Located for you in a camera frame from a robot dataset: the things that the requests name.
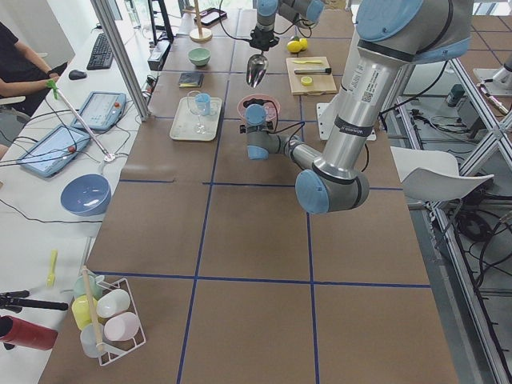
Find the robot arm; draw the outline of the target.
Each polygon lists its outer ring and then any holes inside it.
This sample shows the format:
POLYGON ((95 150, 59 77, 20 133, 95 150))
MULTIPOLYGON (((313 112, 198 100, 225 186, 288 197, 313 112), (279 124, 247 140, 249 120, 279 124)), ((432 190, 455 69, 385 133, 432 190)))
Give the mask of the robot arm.
POLYGON ((244 126, 249 158, 284 154, 300 166, 295 193, 309 213, 363 204, 369 183, 355 163, 399 70, 463 55, 470 44, 473 6, 471 1, 361 2, 342 86, 327 112, 331 132, 324 150, 271 132, 262 106, 251 105, 244 126))
POLYGON ((300 28, 313 27, 324 11, 325 3, 321 0, 261 0, 256 1, 257 21, 250 32, 249 44, 260 51, 268 51, 279 42, 274 31, 277 15, 300 28))

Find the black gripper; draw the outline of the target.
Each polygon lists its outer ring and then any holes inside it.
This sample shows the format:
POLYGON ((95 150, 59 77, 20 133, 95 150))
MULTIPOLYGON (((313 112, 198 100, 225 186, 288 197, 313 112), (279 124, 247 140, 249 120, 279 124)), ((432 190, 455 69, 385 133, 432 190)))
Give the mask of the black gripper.
POLYGON ((241 124, 239 127, 239 132, 241 134, 249 134, 253 132, 267 132, 268 134, 274 133, 274 126, 272 122, 265 122, 259 125, 250 125, 247 124, 241 124))
POLYGON ((252 30, 250 32, 250 46, 257 50, 269 50, 278 44, 278 37, 272 30, 252 30))

